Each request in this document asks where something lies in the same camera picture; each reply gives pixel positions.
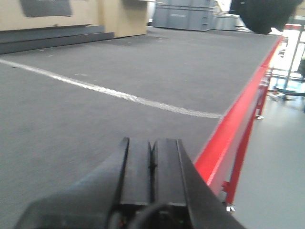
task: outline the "gray carpet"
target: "gray carpet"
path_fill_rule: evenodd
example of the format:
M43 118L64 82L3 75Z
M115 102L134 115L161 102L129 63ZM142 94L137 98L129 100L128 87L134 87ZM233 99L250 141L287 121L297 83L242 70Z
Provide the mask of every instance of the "gray carpet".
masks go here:
M1 55L142 98L224 114L277 37L149 28L144 36ZM93 170L124 136L181 138L194 160L218 119L176 114L0 64L0 228Z

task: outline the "beige wall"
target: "beige wall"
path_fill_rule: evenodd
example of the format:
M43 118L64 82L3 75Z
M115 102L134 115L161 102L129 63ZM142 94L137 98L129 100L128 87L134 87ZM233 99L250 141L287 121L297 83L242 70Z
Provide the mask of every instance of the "beige wall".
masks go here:
M138 0L98 0L99 23L115 37L146 33L147 2Z
M54 26L96 25L97 0L71 1L73 15L27 18L18 0L0 0L0 31Z
M115 37L146 33L147 2L139 0L71 0L73 15L27 18L19 0L0 0L0 31L73 25L104 25Z

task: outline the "red metal frame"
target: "red metal frame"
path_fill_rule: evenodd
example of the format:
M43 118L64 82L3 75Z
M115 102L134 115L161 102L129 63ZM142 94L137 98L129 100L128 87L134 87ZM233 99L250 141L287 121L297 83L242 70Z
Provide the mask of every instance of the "red metal frame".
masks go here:
M218 195L224 188L227 203L232 203L234 199L254 118L257 110L258 114L262 113L268 90L267 79L264 79L268 76L266 71L280 41L258 68L195 162L199 174L214 194ZM233 163L231 180L224 182Z

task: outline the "white line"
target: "white line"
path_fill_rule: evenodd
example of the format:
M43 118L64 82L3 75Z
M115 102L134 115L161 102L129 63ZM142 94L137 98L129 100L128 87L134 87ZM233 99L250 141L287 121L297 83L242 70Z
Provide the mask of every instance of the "white line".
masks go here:
M190 115L190 116L195 116L195 117L204 117L204 118L220 118L223 115L222 114L217 114L217 113L209 113L209 112L201 112L201 111L193 111L193 110L189 110L189 109L185 109L185 108L181 108L181 107L177 107L177 106L172 106L169 104L163 104L160 102L156 102L156 101L152 101L152 100L148 100L148 99L143 99L131 94L126 94L123 92L118 92L112 89L108 89L105 87L100 87L91 83L87 83L87 82L83 82L83 81L79 81L79 80L75 80L63 75L59 75L56 73L52 73L43 69L39 69L39 68L35 68L35 67L31 67L28 65L24 65L24 64L20 64L20 63L16 63L16 62L11 62L11 61L6 61L3 59L0 59L0 63L2 64L6 64L12 67L18 67L18 68L22 68L25 70L28 70L30 72L34 72L34 73L38 73L38 74L42 74L48 77L51 77L53 79L56 80L60 80L66 83L70 83L79 87L83 87L83 88L87 88L93 91L97 91L100 93L104 93L104 94L108 94L108 95L112 95L121 99L125 99L125 100L129 100L129 101L133 101L139 104L143 104L143 105L147 105L147 106L152 106L155 108L159 108L162 110L166 110L166 111L170 111L170 112L175 112L175 113L179 113L179 114L183 114L183 115Z

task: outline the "gray plastic crate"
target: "gray plastic crate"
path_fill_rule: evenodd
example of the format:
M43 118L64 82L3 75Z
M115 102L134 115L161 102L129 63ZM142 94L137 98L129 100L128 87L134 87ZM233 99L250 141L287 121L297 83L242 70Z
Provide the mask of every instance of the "gray plastic crate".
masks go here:
M152 25L155 27L207 31L213 22L212 7L156 5Z
M167 6L213 7L214 0L160 0Z

